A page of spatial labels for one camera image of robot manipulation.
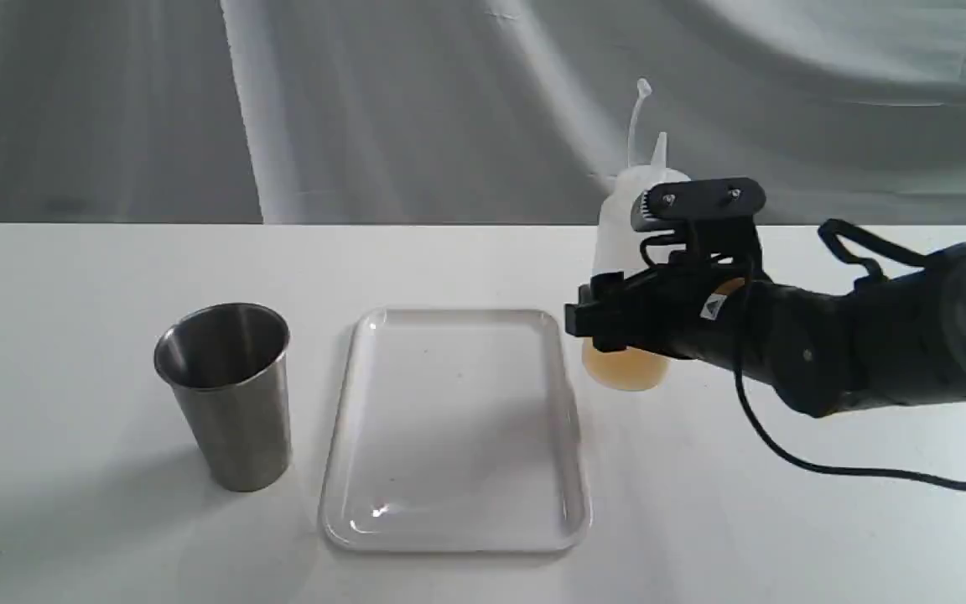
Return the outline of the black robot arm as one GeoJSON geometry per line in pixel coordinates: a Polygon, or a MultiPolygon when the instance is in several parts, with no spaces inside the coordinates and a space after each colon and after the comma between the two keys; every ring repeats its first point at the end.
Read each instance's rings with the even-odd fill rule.
{"type": "Polygon", "coordinates": [[[604,352],[727,368],[813,418],[965,402],[966,245],[847,294],[775,283],[748,260],[603,273],[566,305],[564,329],[604,352]]]}

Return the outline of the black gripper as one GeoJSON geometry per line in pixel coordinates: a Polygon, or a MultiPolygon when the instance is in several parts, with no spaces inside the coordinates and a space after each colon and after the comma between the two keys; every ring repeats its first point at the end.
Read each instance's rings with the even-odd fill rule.
{"type": "Polygon", "coordinates": [[[603,353],[636,349],[731,370],[740,351],[745,370],[766,370],[771,286],[746,263],[600,273],[564,306],[564,329],[603,353]]]}

